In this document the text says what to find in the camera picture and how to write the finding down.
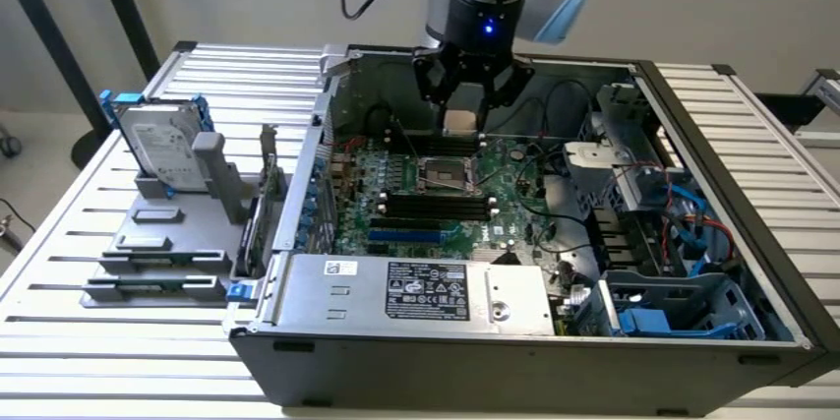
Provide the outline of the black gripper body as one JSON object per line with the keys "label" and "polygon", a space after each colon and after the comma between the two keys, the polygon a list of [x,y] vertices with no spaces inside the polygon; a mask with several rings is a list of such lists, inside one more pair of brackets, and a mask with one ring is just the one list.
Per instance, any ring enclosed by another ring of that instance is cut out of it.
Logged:
{"label": "black gripper body", "polygon": [[449,1],[449,70],[459,81],[492,84],[513,63],[513,40],[525,1]]}

